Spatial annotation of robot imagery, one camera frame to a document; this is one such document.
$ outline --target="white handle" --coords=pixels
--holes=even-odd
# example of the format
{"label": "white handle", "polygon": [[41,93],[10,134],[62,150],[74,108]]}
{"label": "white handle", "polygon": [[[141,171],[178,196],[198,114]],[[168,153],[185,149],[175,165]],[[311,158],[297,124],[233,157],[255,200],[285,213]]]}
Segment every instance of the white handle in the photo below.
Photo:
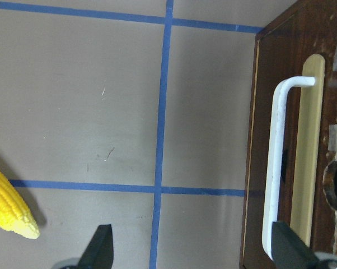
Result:
{"label": "white handle", "polygon": [[270,120],[267,179],[262,229],[263,249],[270,259],[272,259],[272,222],[277,220],[278,214],[280,170],[282,166],[287,96],[291,87],[313,86],[314,83],[314,77],[291,77],[279,83],[274,91],[272,117]]}

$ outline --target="wooden cabinet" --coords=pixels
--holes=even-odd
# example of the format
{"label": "wooden cabinet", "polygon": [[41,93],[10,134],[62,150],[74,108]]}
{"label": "wooden cabinet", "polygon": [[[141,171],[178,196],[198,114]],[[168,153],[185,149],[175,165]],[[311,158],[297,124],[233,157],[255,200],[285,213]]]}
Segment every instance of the wooden cabinet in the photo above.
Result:
{"label": "wooden cabinet", "polygon": [[[323,172],[333,159],[328,152],[329,125],[337,124],[337,72],[333,60],[337,45],[337,0],[301,0],[256,36],[247,152],[246,198],[242,227],[241,267],[274,268],[261,246],[269,127],[273,92],[286,78],[302,74],[312,54],[325,58],[324,95],[317,160],[311,248],[332,252],[334,212],[322,191]],[[290,222],[300,89],[288,96],[285,121],[285,176],[279,198],[279,220]]]}

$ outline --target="blue tape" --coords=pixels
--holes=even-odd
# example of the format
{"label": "blue tape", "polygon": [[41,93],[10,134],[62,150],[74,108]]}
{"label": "blue tape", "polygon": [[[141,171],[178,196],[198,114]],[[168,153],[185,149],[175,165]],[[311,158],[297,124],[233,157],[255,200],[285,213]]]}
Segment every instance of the blue tape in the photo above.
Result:
{"label": "blue tape", "polygon": [[14,187],[20,188],[77,189],[84,191],[141,192],[141,193],[153,193],[155,191],[154,186],[144,186],[144,185],[55,182],[55,181],[40,181],[40,180],[19,180],[19,179],[11,179],[10,182]]}
{"label": "blue tape", "polygon": [[156,167],[155,167],[156,191],[153,201],[153,218],[151,228],[149,269],[156,269],[157,263],[158,232],[160,227],[160,211],[161,211],[161,186],[162,186],[162,164],[163,164],[163,141],[165,135],[166,93],[167,93],[167,78],[169,75],[168,63],[170,58],[170,43],[171,43],[171,29],[172,29],[173,15],[174,15],[174,0],[167,0],[165,28],[163,30],[163,42],[162,42],[160,94],[158,100]]}
{"label": "blue tape", "polygon": [[243,189],[208,189],[208,188],[181,188],[181,187],[162,187],[161,193],[164,194],[195,194],[212,196],[238,196],[244,197]]}
{"label": "blue tape", "polygon": [[109,12],[109,11],[78,10],[74,8],[40,6],[40,5],[35,5],[35,4],[19,4],[19,3],[0,2],[0,9],[1,10],[49,13],[49,14],[56,14],[56,15],[80,16],[80,17],[90,17],[90,18],[105,18],[105,19],[122,20],[122,21],[147,22],[150,24],[164,24],[165,23],[165,18],[163,17],[116,13],[116,12]]}
{"label": "blue tape", "polygon": [[185,187],[155,187],[146,185],[123,185],[104,183],[81,183],[42,180],[10,179],[14,187],[19,188],[44,188],[44,189],[76,189],[83,191],[109,191],[109,192],[141,192],[155,194],[195,194],[212,196],[239,196],[244,197],[243,189],[209,189]]}
{"label": "blue tape", "polygon": [[194,27],[194,28],[204,28],[204,29],[212,29],[212,30],[252,33],[252,34],[256,34],[263,29],[262,27],[256,27],[256,26],[220,24],[217,22],[185,20],[183,18],[174,18],[172,21],[172,25]]}

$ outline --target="gray surface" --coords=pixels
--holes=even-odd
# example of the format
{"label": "gray surface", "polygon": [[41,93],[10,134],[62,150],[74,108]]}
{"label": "gray surface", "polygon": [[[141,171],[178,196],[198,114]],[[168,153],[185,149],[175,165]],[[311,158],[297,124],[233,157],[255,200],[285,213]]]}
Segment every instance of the gray surface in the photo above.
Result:
{"label": "gray surface", "polygon": [[162,31],[0,10],[0,157],[9,166],[0,168],[12,171],[7,176],[152,185]]}
{"label": "gray surface", "polygon": [[148,268],[152,194],[18,190],[32,208],[41,235],[28,240],[0,229],[0,268],[51,269],[80,257],[101,224],[113,225],[114,269]]}
{"label": "gray surface", "polygon": [[[12,2],[153,16],[164,16],[166,4]],[[263,26],[289,4],[175,0],[174,17]],[[1,171],[11,179],[153,185],[162,37],[163,25],[0,10]],[[172,28],[163,185],[243,189],[253,46],[254,34]],[[153,194],[19,191],[41,236],[0,229],[0,268],[75,262],[106,223],[113,269],[148,268]],[[242,204],[164,194],[157,268],[238,268]]]}
{"label": "gray surface", "polygon": [[157,268],[238,268],[242,206],[239,197],[164,194]]}
{"label": "gray surface", "polygon": [[6,2],[69,7],[81,10],[165,16],[166,0],[9,0]]}
{"label": "gray surface", "polygon": [[175,0],[174,17],[264,27],[296,0]]}
{"label": "gray surface", "polygon": [[163,185],[244,188],[253,48],[252,34],[172,29]]}

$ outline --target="corn cob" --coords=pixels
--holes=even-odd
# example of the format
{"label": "corn cob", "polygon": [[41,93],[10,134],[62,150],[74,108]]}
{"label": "corn cob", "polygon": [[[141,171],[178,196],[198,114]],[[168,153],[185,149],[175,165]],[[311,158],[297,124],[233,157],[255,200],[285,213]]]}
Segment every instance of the corn cob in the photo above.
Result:
{"label": "corn cob", "polygon": [[36,239],[40,234],[27,204],[1,172],[0,227],[30,239]]}

